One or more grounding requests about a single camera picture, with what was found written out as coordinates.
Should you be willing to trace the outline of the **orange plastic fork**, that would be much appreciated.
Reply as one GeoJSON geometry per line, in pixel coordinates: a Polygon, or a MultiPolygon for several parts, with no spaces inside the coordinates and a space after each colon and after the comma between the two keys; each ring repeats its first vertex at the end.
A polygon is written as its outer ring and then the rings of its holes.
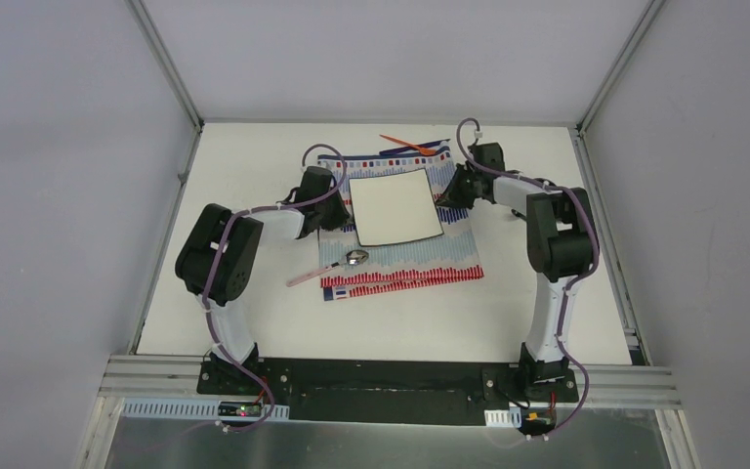
{"type": "Polygon", "coordinates": [[[436,153],[433,149],[429,149],[429,148],[422,147],[420,145],[412,144],[410,142],[406,142],[404,140],[401,140],[401,139],[398,139],[398,138],[395,138],[395,137],[392,137],[392,136],[388,136],[388,135],[385,135],[385,134],[380,134],[380,137],[383,138],[383,139],[385,139],[385,140],[387,140],[387,141],[389,141],[389,142],[392,142],[392,143],[395,143],[397,145],[400,145],[402,147],[407,147],[409,149],[414,149],[417,152],[419,152],[420,154],[425,155],[425,156],[431,156],[431,155],[434,155],[436,153]]]}

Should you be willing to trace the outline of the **patterned cloth napkin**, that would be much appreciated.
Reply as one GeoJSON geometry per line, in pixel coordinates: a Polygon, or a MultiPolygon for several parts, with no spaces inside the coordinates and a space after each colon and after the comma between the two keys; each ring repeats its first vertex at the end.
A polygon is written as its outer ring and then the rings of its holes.
{"type": "MultiPolygon", "coordinates": [[[[348,156],[349,180],[426,172],[431,192],[439,197],[455,174],[447,140],[425,143],[432,153],[401,147],[374,155],[348,156]]],[[[442,235],[383,247],[366,247],[360,267],[339,267],[320,279],[325,301],[420,288],[484,277],[468,211],[439,207],[442,235]]]]}

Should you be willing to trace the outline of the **white square plate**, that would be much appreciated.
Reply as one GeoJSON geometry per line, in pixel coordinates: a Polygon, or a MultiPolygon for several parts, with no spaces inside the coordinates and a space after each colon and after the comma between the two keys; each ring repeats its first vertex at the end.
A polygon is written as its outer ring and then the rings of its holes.
{"type": "Polygon", "coordinates": [[[349,180],[358,243],[404,244],[443,235],[424,169],[349,180]]]}

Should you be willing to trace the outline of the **dark green mug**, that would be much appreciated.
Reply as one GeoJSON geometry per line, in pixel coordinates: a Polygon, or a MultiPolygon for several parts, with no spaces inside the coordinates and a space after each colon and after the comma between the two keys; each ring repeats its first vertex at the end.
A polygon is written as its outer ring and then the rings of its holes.
{"type": "Polygon", "coordinates": [[[526,216],[523,213],[517,211],[516,209],[511,209],[511,213],[513,216],[526,221],[526,216]]]}

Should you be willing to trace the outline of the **dark blue plastic knife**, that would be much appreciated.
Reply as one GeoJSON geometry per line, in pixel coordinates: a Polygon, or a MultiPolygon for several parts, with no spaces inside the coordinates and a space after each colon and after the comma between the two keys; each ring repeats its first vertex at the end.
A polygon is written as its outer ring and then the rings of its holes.
{"type": "Polygon", "coordinates": [[[449,140],[432,141],[423,144],[413,144],[401,139],[386,136],[388,142],[396,144],[395,148],[385,149],[379,152],[380,156],[398,156],[417,153],[421,156],[433,156],[442,152],[450,151],[449,140]]]}

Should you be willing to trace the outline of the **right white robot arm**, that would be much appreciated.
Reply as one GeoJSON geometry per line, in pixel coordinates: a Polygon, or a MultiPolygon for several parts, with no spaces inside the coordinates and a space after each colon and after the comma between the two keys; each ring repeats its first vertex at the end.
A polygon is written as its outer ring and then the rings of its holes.
{"type": "Polygon", "coordinates": [[[474,143],[437,205],[471,209],[483,199],[508,207],[525,222],[527,260],[536,273],[533,319],[521,345],[517,391],[537,401],[564,380],[569,319],[581,282],[597,269],[598,238],[589,198],[581,188],[565,188],[504,167],[499,144],[474,143]]]}

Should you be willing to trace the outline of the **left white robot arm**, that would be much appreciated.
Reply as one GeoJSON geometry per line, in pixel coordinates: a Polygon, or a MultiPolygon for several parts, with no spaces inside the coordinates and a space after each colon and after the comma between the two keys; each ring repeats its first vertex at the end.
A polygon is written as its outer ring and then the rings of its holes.
{"type": "Polygon", "coordinates": [[[259,390],[258,343],[247,320],[242,295],[259,248],[347,225],[352,216],[339,193],[341,177],[310,166],[301,183],[266,209],[233,212],[206,205],[175,263],[175,274],[200,303],[212,337],[197,390],[247,395],[259,390]]]}

